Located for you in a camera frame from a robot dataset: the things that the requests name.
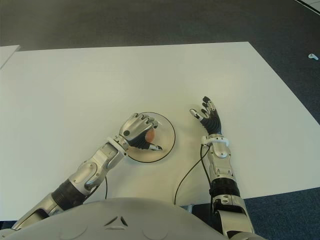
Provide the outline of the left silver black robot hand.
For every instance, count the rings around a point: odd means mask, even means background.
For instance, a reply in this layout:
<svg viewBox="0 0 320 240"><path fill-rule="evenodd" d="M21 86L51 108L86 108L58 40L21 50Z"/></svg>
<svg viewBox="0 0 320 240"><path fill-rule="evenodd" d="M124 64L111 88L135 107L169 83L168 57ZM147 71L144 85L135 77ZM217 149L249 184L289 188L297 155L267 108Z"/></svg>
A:
<svg viewBox="0 0 320 240"><path fill-rule="evenodd" d="M119 135L129 146L141 150L162 151L159 145L151 143L146 136L150 130L158 127L158 121L144 113L134 113L120 128Z"/></svg>

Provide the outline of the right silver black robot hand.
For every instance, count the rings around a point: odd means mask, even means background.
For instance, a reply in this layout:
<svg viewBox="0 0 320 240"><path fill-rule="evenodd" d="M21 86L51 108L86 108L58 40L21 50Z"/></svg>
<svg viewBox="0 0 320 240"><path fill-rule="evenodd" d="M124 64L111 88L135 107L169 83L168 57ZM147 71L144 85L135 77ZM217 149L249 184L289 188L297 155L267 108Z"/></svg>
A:
<svg viewBox="0 0 320 240"><path fill-rule="evenodd" d="M214 103L209 97L204 96L202 99L202 106L204 107L201 109L202 114L192 108L189 110L190 114L202 124L208 135L221 135L222 124Z"/></svg>

